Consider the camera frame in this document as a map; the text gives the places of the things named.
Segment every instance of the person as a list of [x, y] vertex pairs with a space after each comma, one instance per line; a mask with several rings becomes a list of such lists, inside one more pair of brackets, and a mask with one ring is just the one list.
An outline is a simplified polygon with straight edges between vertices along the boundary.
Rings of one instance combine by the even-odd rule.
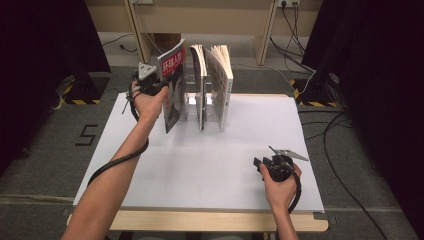
[[[146, 143], [150, 131], [162, 110], [162, 102], [168, 94], [168, 87], [155, 96], [133, 93], [136, 96], [134, 105], [139, 114], [139, 120], [128, 134], [122, 145], [110, 161], [127, 156]], [[120, 163], [96, 177], [83, 193], [77, 204], [68, 227], [61, 239], [105, 239], [107, 232], [128, 192], [139, 156]], [[296, 239], [296, 232], [287, 212], [288, 204], [296, 189], [293, 179], [282, 183], [273, 182], [266, 168], [261, 165], [261, 172], [265, 182], [266, 198], [271, 206], [280, 239]]]

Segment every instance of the magazine cover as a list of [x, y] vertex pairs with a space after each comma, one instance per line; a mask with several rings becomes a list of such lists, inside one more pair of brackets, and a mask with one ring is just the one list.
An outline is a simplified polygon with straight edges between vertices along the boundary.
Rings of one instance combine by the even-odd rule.
[[196, 83], [196, 110], [199, 129], [204, 130], [206, 121], [206, 64], [203, 56], [202, 45], [192, 45], [190, 51], [193, 55], [194, 81]]
[[168, 133], [185, 114], [185, 60], [184, 39], [173, 49], [158, 57], [159, 77], [168, 78], [169, 92], [163, 103], [165, 128]]
[[204, 49], [207, 71], [212, 83], [212, 104], [218, 117], [219, 128], [224, 131], [233, 86], [233, 73], [226, 46], [214, 46], [212, 51], [215, 53]]

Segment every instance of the table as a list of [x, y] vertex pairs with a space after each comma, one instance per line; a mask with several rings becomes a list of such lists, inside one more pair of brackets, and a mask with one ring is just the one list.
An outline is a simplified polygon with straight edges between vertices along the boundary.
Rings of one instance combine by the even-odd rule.
[[275, 0], [155, 0], [152, 5], [131, 2], [126, 0], [125, 4], [144, 63], [149, 62], [153, 51], [153, 33], [250, 35], [258, 65], [265, 61], [277, 8]]
[[[125, 102], [125, 94], [119, 94], [74, 205], [93, 172], [112, 157], [135, 124], [128, 109], [122, 114]], [[268, 145], [308, 157], [294, 99], [233, 94], [225, 132], [216, 122], [199, 131], [197, 122], [180, 121], [165, 134], [161, 116], [111, 230], [275, 231], [261, 176], [253, 166], [254, 157], [273, 155]], [[303, 191], [291, 214], [295, 229], [325, 231], [328, 221], [322, 219], [311, 163], [294, 161], [302, 169]]]

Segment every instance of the wall socket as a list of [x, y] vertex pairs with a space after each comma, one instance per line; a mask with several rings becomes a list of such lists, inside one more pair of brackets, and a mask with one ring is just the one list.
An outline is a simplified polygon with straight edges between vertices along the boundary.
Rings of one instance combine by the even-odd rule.
[[282, 7], [281, 3], [283, 1], [286, 2], [286, 8], [293, 8], [295, 3], [297, 3], [297, 6], [299, 7], [300, 4], [300, 0], [278, 0], [277, 7]]

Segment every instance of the white tabletop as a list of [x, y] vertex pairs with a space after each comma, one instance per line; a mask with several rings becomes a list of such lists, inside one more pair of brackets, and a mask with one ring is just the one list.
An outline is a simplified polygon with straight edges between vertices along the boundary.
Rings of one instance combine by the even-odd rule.
[[[74, 201], [88, 179], [107, 163], [135, 124], [122, 114], [119, 94]], [[122, 207], [199, 211], [269, 210], [253, 158], [271, 158], [268, 148], [290, 149], [309, 158], [293, 98], [232, 95], [225, 132], [216, 122], [180, 121], [165, 133], [163, 116], [150, 134]], [[302, 169], [302, 197], [296, 212], [324, 212], [310, 162], [294, 159]]]

